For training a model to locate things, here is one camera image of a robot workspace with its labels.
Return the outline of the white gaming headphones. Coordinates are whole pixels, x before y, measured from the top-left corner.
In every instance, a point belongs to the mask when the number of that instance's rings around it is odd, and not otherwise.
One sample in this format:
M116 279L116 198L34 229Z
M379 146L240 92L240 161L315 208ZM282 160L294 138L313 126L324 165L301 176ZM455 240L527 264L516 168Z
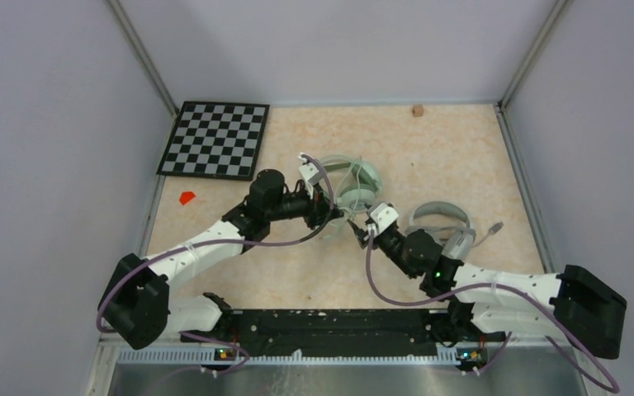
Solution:
M423 230L443 247L443 254L463 260L475 244L477 231L471 216L446 201L429 201L409 215L406 234Z

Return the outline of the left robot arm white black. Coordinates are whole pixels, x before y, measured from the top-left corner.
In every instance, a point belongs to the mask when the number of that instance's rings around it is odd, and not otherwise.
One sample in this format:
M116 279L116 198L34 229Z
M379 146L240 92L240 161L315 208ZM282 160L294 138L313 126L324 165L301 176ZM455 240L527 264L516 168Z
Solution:
M172 290L203 271L253 247L266 247L274 222L302 218L316 236L329 221L343 217L333 192L318 179L303 179L293 191L275 169L261 171L244 199L206 231L151 257L121 258L97 308L100 332L116 333L134 350L148 347L165 332L200 331L212 341L227 338L232 320L215 297L202 296L173 307Z

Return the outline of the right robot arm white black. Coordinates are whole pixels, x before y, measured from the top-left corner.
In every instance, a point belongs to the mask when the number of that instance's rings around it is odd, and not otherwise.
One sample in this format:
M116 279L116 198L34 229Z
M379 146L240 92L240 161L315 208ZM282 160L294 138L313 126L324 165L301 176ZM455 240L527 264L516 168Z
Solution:
M349 225L368 254L378 249L420 279L429 302L448 301L452 331L462 340L514 332L565 337L598 358L620 355L627 301L582 266L531 275L494 271L445 256L424 231L404 235L396 224L379 231L372 221L365 229Z

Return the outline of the mint green headphones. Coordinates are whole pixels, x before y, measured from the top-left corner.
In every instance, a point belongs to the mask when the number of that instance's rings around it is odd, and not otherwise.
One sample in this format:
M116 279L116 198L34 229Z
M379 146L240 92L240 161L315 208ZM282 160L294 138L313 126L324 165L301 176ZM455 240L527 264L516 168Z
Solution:
M339 182L332 181L339 209L354 215L361 214L381 197L381 174L363 157L333 154L322 157L319 161L327 173L343 174Z

